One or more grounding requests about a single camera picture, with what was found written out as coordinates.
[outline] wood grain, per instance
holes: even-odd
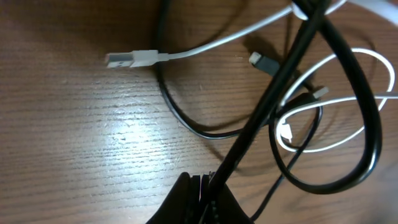
[[[230,34],[282,9],[286,1],[174,0],[164,44],[170,52]],[[178,175],[216,170],[234,139],[206,141],[166,107],[151,68],[106,69],[108,52],[149,49],[159,1],[0,1],[0,223],[145,223]],[[353,5],[330,16],[353,47],[375,48],[398,66],[398,30]],[[244,124],[271,78],[252,68],[248,47],[267,42],[283,58],[300,21],[281,19],[249,37],[170,61],[166,79],[179,105],[208,126]],[[299,69],[330,54],[318,35]],[[374,91],[386,69],[358,55]],[[352,94],[337,61],[317,72],[327,98]],[[284,182],[258,223],[397,223],[398,104],[381,113],[383,153],[361,185],[311,195]],[[300,132],[311,113],[292,118]],[[325,108],[313,145],[361,126],[355,102]],[[339,178],[358,162],[363,135],[300,158],[294,173],[314,183]],[[251,215],[275,181],[262,130],[228,185]]]

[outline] white cable loop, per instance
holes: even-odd
[[[394,71],[394,67],[392,66],[392,64],[390,63],[390,61],[388,61],[384,56],[382,56],[381,54],[373,51],[373,50],[369,50],[369,49],[362,49],[362,48],[353,48],[351,49],[353,52],[356,53],[364,53],[364,54],[368,54],[371,55],[373,57],[376,57],[378,60],[380,60],[388,69],[389,72],[389,76],[390,76],[390,82],[387,88],[387,92],[391,92],[393,87],[394,87],[394,83],[395,83],[395,71]],[[334,59],[336,57],[335,54],[331,54],[329,56],[327,56],[325,59],[321,60],[320,62],[318,62],[316,65],[314,65],[312,68],[310,68],[308,71],[306,71],[302,76],[300,76],[294,83],[293,85],[287,90],[286,94],[282,97],[282,100],[279,103],[279,107],[283,107],[286,104],[286,101],[293,95],[293,92],[299,88],[300,84],[302,82],[305,81],[305,79],[307,79],[315,70],[317,70],[318,68],[320,68],[322,65],[326,64],[327,62],[329,62],[331,59]],[[386,94],[386,95],[377,95],[375,96],[377,99],[382,99],[381,103],[379,104],[379,111],[383,108],[383,106],[386,104],[387,99],[395,99],[398,98],[398,96],[396,94]],[[296,149],[287,146],[283,140],[282,140],[282,136],[281,136],[281,130],[282,130],[282,125],[285,123],[285,120],[292,116],[293,114],[296,114],[298,112],[301,112],[303,110],[309,110],[311,108],[316,108],[317,106],[324,106],[324,105],[330,105],[333,103],[339,103],[339,102],[344,102],[344,101],[348,101],[348,100],[355,100],[356,98],[353,97],[344,97],[344,98],[337,98],[337,99],[333,99],[333,100],[326,100],[326,101],[319,101],[316,103],[311,103],[308,105],[304,105],[298,108],[295,108],[289,112],[287,112],[286,114],[284,114],[280,120],[278,120],[277,126],[276,126],[276,131],[275,131],[275,137],[278,141],[278,143],[286,150],[291,151],[291,152],[295,152]],[[319,149],[306,149],[304,150],[304,152],[320,152],[320,151],[325,151],[328,149],[331,149],[333,147],[339,146],[340,144],[343,144],[351,139],[353,139],[355,136],[357,136],[361,131],[364,130],[364,126],[362,126],[362,128],[359,128],[356,132],[354,132],[353,134],[351,134],[350,136],[348,136],[347,138],[344,138],[341,141],[338,141],[334,144],[331,144],[329,146],[326,147],[322,147]]]

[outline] white usb connector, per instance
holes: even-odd
[[[106,56],[108,68],[151,66],[156,62],[169,60],[169,54],[157,50],[133,50],[128,53],[110,53]]]

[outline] black cable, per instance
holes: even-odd
[[[310,128],[310,131],[308,132],[308,136],[305,138],[303,144],[297,149],[296,154],[294,155],[294,157],[290,160],[289,164],[287,165],[288,170],[291,170],[291,168],[293,168],[293,165],[297,162],[297,159],[303,153],[304,149],[308,146],[312,137],[315,135],[315,132],[317,131],[319,124],[321,122],[322,113],[323,113],[323,110],[320,110],[320,116],[317,116],[318,119],[314,120],[312,127]],[[273,122],[269,125],[269,129],[275,130],[275,124]],[[250,219],[252,221],[256,221],[260,217],[261,213],[266,208],[269,200],[271,199],[272,195],[275,193],[276,189],[279,187],[280,183],[282,183],[283,179],[284,179],[284,176],[281,174],[279,176],[279,178],[275,181],[275,183],[272,185],[272,187],[269,189],[266,197],[261,202],[257,211],[254,212],[254,215],[252,217],[250,217]]]
[[[165,27],[165,22],[166,22],[166,17],[167,17],[167,11],[168,8],[170,7],[170,2],[171,0],[163,0],[162,5],[160,6],[160,17],[159,17],[159,23],[157,26],[157,30],[155,32],[155,37],[154,37],[154,49],[157,49],[159,52],[162,51],[162,45],[160,44],[162,41],[162,36],[164,33],[164,27]],[[155,73],[156,73],[156,79],[159,83],[159,89],[160,92],[163,96],[163,99],[165,100],[165,103],[169,110],[172,112],[172,114],[178,119],[178,121],[184,125],[188,130],[190,130],[193,134],[205,138],[205,139],[226,139],[226,138],[231,138],[238,136],[241,132],[242,129],[237,129],[234,131],[228,131],[225,133],[208,133],[205,131],[202,131],[198,128],[195,127],[194,121],[192,121],[176,104],[176,102],[173,100],[164,80],[163,76],[163,68],[162,68],[162,63],[156,63],[155,64]],[[308,91],[313,90],[313,86],[309,85],[308,83],[304,85],[304,87]],[[318,120],[320,117],[321,112],[317,110],[317,115],[314,118],[315,120]]]
[[[256,109],[253,111],[253,114],[244,126],[241,134],[232,145],[224,161],[219,166],[215,175],[211,178],[208,193],[206,194],[206,197],[202,197],[200,199],[198,210],[195,211],[195,220],[200,220],[200,217],[204,214],[209,201],[213,199],[220,190],[222,190],[228,177],[230,177],[244,154],[249,149],[256,134],[269,119],[271,113],[276,109],[279,96],[281,95],[285,84],[291,78],[301,61],[301,58],[304,56],[304,53],[315,36],[318,27],[323,23],[323,15],[329,2],[330,1],[326,0],[319,1],[313,15],[309,16],[309,20],[302,22],[302,26],[298,31],[286,60],[282,63],[277,74],[262,95]]]
[[[169,2],[170,0],[165,0],[165,4],[163,5],[163,7],[166,6],[165,8],[167,8]],[[304,147],[300,147],[292,161],[286,167],[282,159],[280,158],[276,141],[274,139],[273,127],[275,126],[275,124],[273,122],[270,122],[270,142],[272,153],[275,157],[277,165],[282,174],[286,177],[286,179],[288,179],[291,183],[301,188],[302,190],[314,194],[332,194],[348,189],[363,181],[371,173],[377,163],[377,160],[381,153],[382,137],[381,122],[377,106],[374,101],[370,87],[363,74],[363,71],[356,61],[352,51],[348,47],[347,43],[342,39],[337,30],[333,27],[333,25],[323,16],[326,9],[325,6],[329,3],[329,1],[320,1],[315,10],[314,5],[306,1],[294,0],[294,2],[302,9],[304,13],[308,15],[310,19],[307,22],[303,22],[286,61],[281,65],[278,74],[271,81],[271,84],[263,94],[259,104],[257,105],[256,109],[254,110],[249,121],[246,123],[243,129],[228,133],[211,134],[199,132],[196,129],[191,128],[189,118],[182,113],[182,111],[178,108],[178,106],[171,98],[170,93],[167,91],[162,76],[161,64],[158,63],[156,66],[157,78],[159,81],[162,95],[164,96],[167,105],[172,110],[172,113],[180,121],[184,121],[182,122],[184,126],[190,129],[196,135],[207,139],[228,138],[238,135],[239,132],[241,132],[231,150],[229,151],[228,155],[226,156],[226,159],[220,165],[220,168],[217,170],[215,176],[212,178],[209,184],[209,192],[206,194],[207,197],[201,198],[199,209],[196,211],[195,214],[197,219],[199,219],[203,214],[209,200],[212,199],[220,191],[234,168],[237,166],[243,155],[248,150],[252,140],[254,139],[259,129],[267,124],[267,122],[273,121],[273,119],[269,119],[268,117],[272,114],[277,114],[277,112],[275,111],[277,99],[282,93],[282,90],[284,89],[284,85],[287,83],[287,80],[292,75],[294,69],[297,67],[297,64],[301,60],[306,48],[308,47],[308,44],[310,43],[317,29],[319,29],[319,31],[322,33],[322,35],[338,57],[346,72],[348,80],[350,81],[351,86],[353,87],[353,90],[357,96],[365,126],[366,142],[364,147],[364,154],[356,168],[346,177],[337,180],[336,182],[325,185],[310,185],[303,183],[296,177],[294,177],[290,173],[289,169],[291,168],[292,164],[297,160],[298,156],[302,153]],[[161,17],[164,17],[163,20],[161,19],[159,23],[159,30],[157,35],[158,38],[160,38],[163,31],[162,29],[164,28],[163,24],[165,21],[166,10],[164,10],[164,13],[162,14],[163,15]],[[308,138],[303,143],[303,146],[308,144],[312,136],[313,134],[308,135]],[[263,202],[264,206],[261,206],[259,210],[264,209],[266,203],[271,198],[271,195],[273,194],[281,180],[282,178],[280,180],[278,179],[273,188],[271,188],[271,191],[268,194],[269,196],[267,195],[265,201]]]
[[[312,5],[306,1],[295,0],[294,2],[307,15],[312,11]],[[373,93],[348,44],[327,19],[323,20],[322,25],[320,26],[320,32],[338,57],[357,97],[365,127],[365,146],[363,156],[354,170],[343,178],[329,184],[311,185],[296,178],[285,166],[274,139],[272,124],[269,125],[269,135],[271,137],[270,143],[275,161],[280,171],[286,179],[289,180],[289,182],[294,184],[296,187],[313,194],[333,194],[361,183],[373,171],[381,153],[382,130],[380,115],[377,110]]]

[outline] plug housing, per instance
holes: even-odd
[[[110,53],[106,56],[108,68],[151,66],[156,62],[169,60],[168,54],[157,50],[133,50],[128,53]]]
[[[261,55],[258,52],[253,52],[250,55],[249,62],[256,69],[266,72],[272,77],[278,72],[279,69],[279,62],[264,55]]]

